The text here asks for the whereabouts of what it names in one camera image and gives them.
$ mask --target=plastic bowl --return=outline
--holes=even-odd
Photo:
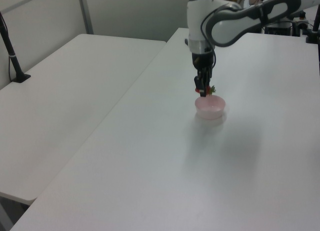
[[[215,120],[224,114],[226,102],[222,97],[207,95],[206,97],[198,97],[194,105],[196,107],[196,113],[201,118]]]

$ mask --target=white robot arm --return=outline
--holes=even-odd
[[[319,4],[320,0],[264,0],[242,9],[239,4],[226,0],[189,0],[188,46],[198,71],[194,81],[200,95],[205,97],[210,87],[215,46],[230,46],[248,32]]]

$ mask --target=table surface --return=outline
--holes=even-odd
[[[81,34],[0,91],[0,196],[31,204],[165,42]]]
[[[318,231],[318,47],[216,48],[227,103],[198,118],[187,29],[167,42],[12,231]]]

